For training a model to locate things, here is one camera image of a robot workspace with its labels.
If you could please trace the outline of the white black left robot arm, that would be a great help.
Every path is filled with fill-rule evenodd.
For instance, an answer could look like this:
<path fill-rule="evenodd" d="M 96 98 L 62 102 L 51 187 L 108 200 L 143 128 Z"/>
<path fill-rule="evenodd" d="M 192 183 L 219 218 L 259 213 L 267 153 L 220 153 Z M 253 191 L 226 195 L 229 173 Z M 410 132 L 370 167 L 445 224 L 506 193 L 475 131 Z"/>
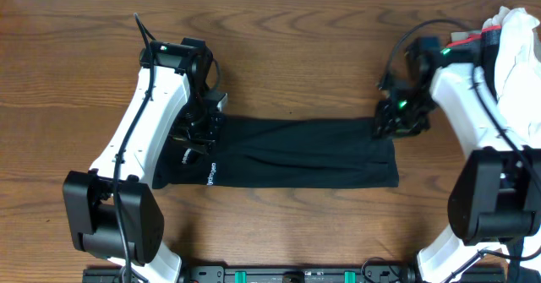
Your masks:
<path fill-rule="evenodd" d="M 88 171 L 71 171 L 63 200 L 76 249 L 112 262 L 86 269 L 84 282 L 188 282 L 190 272 L 163 241 L 153 189 L 170 152 L 186 164 L 216 146 L 227 94 L 210 88 L 215 65 L 204 41 L 151 41 L 140 53 L 134 96 L 115 134 Z"/>

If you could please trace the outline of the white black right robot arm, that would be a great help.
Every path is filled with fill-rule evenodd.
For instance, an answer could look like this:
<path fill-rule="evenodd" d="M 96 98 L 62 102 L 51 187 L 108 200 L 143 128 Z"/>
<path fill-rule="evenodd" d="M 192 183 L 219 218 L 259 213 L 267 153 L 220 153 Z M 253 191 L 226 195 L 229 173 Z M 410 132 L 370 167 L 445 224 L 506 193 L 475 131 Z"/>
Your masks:
<path fill-rule="evenodd" d="M 375 111 L 374 136 L 412 137 L 430 127 L 436 107 L 446 114 L 466 163 L 447 203 L 448 226 L 421 249 L 408 282 L 458 282 L 492 255 L 526 262 L 540 252 L 511 255 L 502 248 L 540 230 L 540 149 L 521 139 L 499 114 L 478 52 L 417 40 L 405 58 L 413 85 L 386 73 L 387 94 Z"/>

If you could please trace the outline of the black t-shirt white logo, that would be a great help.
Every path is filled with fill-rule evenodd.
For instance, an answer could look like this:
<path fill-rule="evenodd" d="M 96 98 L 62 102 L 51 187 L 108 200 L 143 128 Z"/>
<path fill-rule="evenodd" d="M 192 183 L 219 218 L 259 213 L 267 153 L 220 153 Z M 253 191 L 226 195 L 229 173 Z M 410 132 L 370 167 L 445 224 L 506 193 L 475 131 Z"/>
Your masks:
<path fill-rule="evenodd" d="M 399 174 L 394 144 L 375 139 L 372 126 L 369 117 L 301 121 L 228 117 L 207 155 L 168 139 L 152 187 L 395 188 Z"/>

